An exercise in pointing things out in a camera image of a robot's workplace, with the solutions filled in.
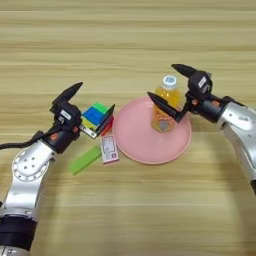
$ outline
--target rubik's cube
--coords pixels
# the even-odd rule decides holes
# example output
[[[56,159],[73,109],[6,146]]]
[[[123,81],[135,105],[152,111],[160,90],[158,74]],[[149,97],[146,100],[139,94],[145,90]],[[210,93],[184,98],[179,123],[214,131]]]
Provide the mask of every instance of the rubik's cube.
[[[83,125],[96,130],[107,110],[107,107],[101,103],[95,103],[82,114]]]

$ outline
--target green block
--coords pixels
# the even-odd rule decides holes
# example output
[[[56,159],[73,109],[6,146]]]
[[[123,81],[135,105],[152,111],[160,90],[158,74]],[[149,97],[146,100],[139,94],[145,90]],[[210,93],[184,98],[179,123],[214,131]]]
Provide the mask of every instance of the green block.
[[[99,110],[102,114],[106,114],[106,112],[108,111],[108,108],[105,107],[104,105],[102,105],[101,103],[99,102],[96,102],[94,105],[93,105],[94,108],[96,108],[97,110]]]
[[[93,163],[96,159],[101,156],[101,149],[98,146],[94,146],[92,149],[84,153],[74,162],[72,162],[68,169],[73,173],[73,175],[77,175],[83,169],[88,167],[91,163]]]

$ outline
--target pink plate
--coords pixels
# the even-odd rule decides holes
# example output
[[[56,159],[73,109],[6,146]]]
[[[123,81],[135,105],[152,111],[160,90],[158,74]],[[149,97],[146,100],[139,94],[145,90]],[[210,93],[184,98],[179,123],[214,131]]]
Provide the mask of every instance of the pink plate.
[[[151,127],[153,102],[139,98],[124,106],[114,119],[113,134],[119,149],[145,164],[162,164],[181,155],[191,139],[187,116],[172,132],[159,133]]]

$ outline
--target bottle cap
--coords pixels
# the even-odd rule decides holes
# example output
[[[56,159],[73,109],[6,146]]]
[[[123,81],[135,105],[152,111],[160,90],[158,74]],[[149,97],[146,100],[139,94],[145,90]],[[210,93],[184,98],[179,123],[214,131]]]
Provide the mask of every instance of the bottle cap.
[[[163,88],[173,90],[177,88],[177,78],[175,76],[165,76],[163,79]]]

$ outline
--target table surface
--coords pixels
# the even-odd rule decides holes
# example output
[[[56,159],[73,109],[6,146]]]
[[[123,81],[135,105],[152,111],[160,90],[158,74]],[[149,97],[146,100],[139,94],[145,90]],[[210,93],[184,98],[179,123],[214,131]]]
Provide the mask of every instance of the table surface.
[[[46,131],[52,100],[76,82],[81,109],[100,101],[119,110],[177,75],[172,63],[211,72],[216,95],[255,107],[255,32],[255,0],[1,1],[0,141]],[[191,145],[161,166],[121,154],[73,177],[68,164],[99,143],[81,136],[52,166],[32,254],[255,255],[256,200],[244,172],[215,125],[190,117]],[[2,199],[17,152],[0,152]]]

